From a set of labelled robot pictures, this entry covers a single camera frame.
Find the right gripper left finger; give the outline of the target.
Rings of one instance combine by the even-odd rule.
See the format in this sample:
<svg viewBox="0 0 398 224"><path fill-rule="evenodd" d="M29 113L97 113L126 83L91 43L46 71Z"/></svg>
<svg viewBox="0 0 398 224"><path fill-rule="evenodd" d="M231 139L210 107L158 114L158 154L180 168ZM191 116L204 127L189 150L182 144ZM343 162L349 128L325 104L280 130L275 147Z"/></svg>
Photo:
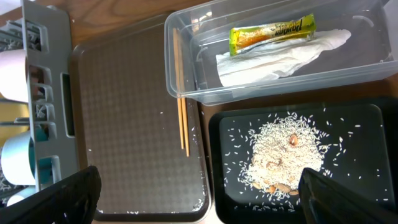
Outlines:
<svg viewBox="0 0 398 224"><path fill-rule="evenodd" d="M1 209L1 223L91 223L100 192L99 171L97 167L89 166L10 207Z"/></svg>

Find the white plastic cup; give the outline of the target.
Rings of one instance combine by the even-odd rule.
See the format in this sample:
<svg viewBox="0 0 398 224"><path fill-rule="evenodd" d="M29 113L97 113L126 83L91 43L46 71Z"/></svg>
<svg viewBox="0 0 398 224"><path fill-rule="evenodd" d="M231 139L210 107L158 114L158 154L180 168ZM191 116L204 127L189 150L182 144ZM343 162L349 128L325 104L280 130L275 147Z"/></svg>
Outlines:
<svg viewBox="0 0 398 224"><path fill-rule="evenodd" d="M20 202L35 193L36 193L35 186L29 186L29 187L25 188L24 190L21 190L18 193L11 196L9 198L9 200L7 201L6 207L10 207L11 205L14 205L17 202Z"/></svg>

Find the wooden chopstick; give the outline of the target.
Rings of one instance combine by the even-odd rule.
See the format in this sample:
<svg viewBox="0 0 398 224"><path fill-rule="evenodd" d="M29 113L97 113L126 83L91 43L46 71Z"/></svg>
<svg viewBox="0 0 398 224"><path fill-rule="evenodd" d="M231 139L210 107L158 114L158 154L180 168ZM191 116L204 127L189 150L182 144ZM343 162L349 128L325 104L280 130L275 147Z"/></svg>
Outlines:
<svg viewBox="0 0 398 224"><path fill-rule="evenodd" d="M173 30L173 42L174 42L174 53L175 53L175 73L176 73L176 86L177 90L184 87L182 80L182 58L180 50L180 32L178 29ZM188 119L187 119L187 102L182 96L177 98L178 107L178 121L180 128L180 141L181 148L185 150L186 156L190 157L190 146L189 146L189 135L188 135Z"/></svg>
<svg viewBox="0 0 398 224"><path fill-rule="evenodd" d="M174 46L174 62L175 62L175 79L176 79L176 93L177 93L177 111L178 111L178 125L180 131L180 144L181 149L184 150L184 132L183 132L183 114L182 114L182 101L179 95L180 91L180 66L179 66L179 55L178 55L178 30L173 28L172 30L173 46Z"/></svg>

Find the green yellow snack wrapper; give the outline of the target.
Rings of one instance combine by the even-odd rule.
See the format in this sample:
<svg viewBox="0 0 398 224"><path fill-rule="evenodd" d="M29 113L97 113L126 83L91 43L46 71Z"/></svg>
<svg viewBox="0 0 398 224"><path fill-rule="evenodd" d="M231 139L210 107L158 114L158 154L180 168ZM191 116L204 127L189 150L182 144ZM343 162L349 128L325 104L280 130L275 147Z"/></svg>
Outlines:
<svg viewBox="0 0 398 224"><path fill-rule="evenodd" d="M315 31L313 14L288 22L235 27L229 32L229 53L234 56L264 44L313 37Z"/></svg>

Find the yellow round plate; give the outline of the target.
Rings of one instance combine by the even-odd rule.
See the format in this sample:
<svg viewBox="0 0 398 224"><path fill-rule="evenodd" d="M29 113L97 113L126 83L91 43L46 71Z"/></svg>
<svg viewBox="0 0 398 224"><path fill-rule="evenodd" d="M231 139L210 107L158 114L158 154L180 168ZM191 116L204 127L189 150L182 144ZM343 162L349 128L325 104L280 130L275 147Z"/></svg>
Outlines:
<svg viewBox="0 0 398 224"><path fill-rule="evenodd" d="M29 116L29 110L25 104L1 103L1 122L13 123L16 118ZM29 129L28 126L10 125L1 126L1 146L11 137L21 134Z"/></svg>

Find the light blue bowl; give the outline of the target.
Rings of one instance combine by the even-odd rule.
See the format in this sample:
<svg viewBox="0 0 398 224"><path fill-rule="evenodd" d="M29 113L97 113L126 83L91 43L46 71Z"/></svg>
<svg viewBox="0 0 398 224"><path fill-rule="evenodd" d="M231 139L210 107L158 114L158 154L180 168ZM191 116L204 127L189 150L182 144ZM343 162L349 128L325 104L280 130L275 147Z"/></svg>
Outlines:
<svg viewBox="0 0 398 224"><path fill-rule="evenodd" d="M36 129L38 141L47 141L42 129ZM2 148L1 166L7 181L13 185L35 185L35 153L30 131L8 139ZM39 173L41 184L50 182L52 175L51 158L40 159Z"/></svg>

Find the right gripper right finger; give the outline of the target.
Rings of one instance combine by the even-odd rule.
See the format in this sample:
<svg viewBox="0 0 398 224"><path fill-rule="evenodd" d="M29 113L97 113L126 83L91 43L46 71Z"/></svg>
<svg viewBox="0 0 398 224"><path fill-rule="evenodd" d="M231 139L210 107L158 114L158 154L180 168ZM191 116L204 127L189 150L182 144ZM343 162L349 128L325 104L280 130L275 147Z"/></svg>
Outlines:
<svg viewBox="0 0 398 224"><path fill-rule="evenodd" d="M354 193L311 168L298 186L307 223L397 223L397 214Z"/></svg>

